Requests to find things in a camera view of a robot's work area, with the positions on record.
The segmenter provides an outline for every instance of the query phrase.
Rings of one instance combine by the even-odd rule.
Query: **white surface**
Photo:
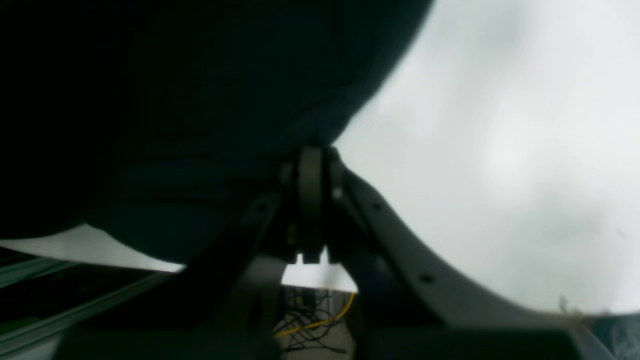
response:
[[[638,311],[639,20],[635,0],[439,1],[336,145],[425,243],[487,288],[543,311],[560,311],[561,297],[585,313]],[[99,251],[81,235],[47,251],[164,266],[104,233],[92,239]],[[328,265],[290,266],[284,283],[354,286]]]

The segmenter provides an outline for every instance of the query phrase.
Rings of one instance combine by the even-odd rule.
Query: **dark fabric cover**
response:
[[[338,137],[428,4],[1,1],[0,238],[88,222],[188,262]]]

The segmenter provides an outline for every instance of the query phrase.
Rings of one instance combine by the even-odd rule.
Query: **yellow cable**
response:
[[[305,325],[305,326],[299,326],[299,327],[295,327],[295,328],[290,329],[290,330],[282,331],[282,332],[279,332],[278,334],[275,334],[274,338],[279,338],[281,336],[285,336],[286,334],[290,334],[292,332],[300,331],[300,330],[303,330],[303,329],[308,329],[310,327],[316,327],[316,326],[324,325],[324,324],[330,323],[330,322],[332,322],[334,320],[340,320],[344,316],[344,314],[346,314],[347,311],[349,311],[349,308],[351,307],[351,304],[353,303],[353,299],[355,297],[356,297],[356,293],[351,293],[351,297],[349,298],[349,302],[347,302],[347,305],[344,307],[344,309],[342,309],[342,311],[338,315],[336,315],[335,318],[323,320],[321,322],[314,322],[314,323],[310,323],[310,324]]]

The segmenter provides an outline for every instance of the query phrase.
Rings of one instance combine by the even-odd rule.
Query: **wire bundle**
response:
[[[284,316],[286,321],[274,330],[274,338],[279,338],[287,334],[291,335],[288,346],[283,349],[282,352],[288,354],[289,352],[310,348],[323,348],[338,354],[345,354],[347,352],[346,350],[328,346],[322,342],[322,339],[329,333],[332,327],[344,321],[344,315],[351,307],[355,294],[351,294],[346,305],[342,307],[342,311],[335,316],[329,311],[321,309],[323,303],[332,298],[328,290],[323,296],[316,297],[316,305],[311,308],[291,306],[290,304],[294,303],[297,296],[295,292],[289,291],[287,299],[289,306]],[[326,315],[326,318],[321,319],[320,315]],[[323,329],[323,331],[318,334],[318,329]]]

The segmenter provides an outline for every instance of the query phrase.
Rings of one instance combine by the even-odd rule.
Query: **screw hole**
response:
[[[420,281],[424,282],[425,284],[433,284],[436,279],[431,275],[422,274],[420,275]]]

